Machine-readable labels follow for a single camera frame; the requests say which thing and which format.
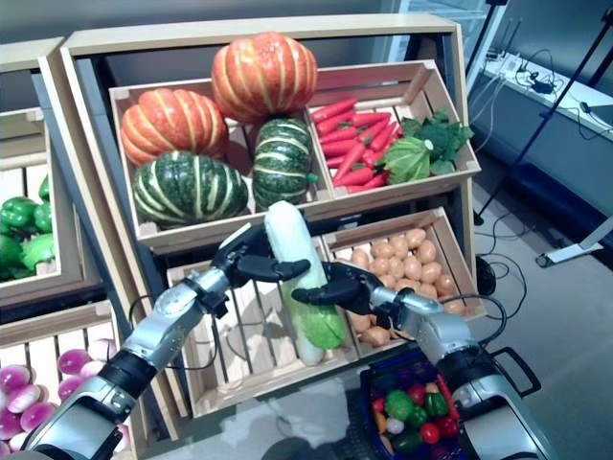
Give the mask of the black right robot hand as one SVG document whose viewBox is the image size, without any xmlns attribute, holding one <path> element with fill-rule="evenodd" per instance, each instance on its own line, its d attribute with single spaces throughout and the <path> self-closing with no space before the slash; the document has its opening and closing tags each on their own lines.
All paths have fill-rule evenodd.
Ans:
<svg viewBox="0 0 613 460">
<path fill-rule="evenodd" d="M 372 302 L 375 290 L 383 287 L 372 273 L 357 265 L 339 262 L 324 262 L 322 266 L 327 283 L 294 289 L 291 292 L 294 300 L 316 306 L 336 305 L 359 315 L 386 313 Z"/>
</svg>

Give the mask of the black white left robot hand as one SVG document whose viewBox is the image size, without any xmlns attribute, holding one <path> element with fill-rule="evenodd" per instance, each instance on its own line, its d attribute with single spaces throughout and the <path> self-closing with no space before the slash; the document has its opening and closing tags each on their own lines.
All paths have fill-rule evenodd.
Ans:
<svg viewBox="0 0 613 460">
<path fill-rule="evenodd" d="M 264 225 L 246 224 L 219 246 L 212 266 L 225 274 L 230 287 L 239 288 L 250 280 L 267 283 L 292 280 L 310 269 L 310 261 L 278 261 Z"/>
</svg>

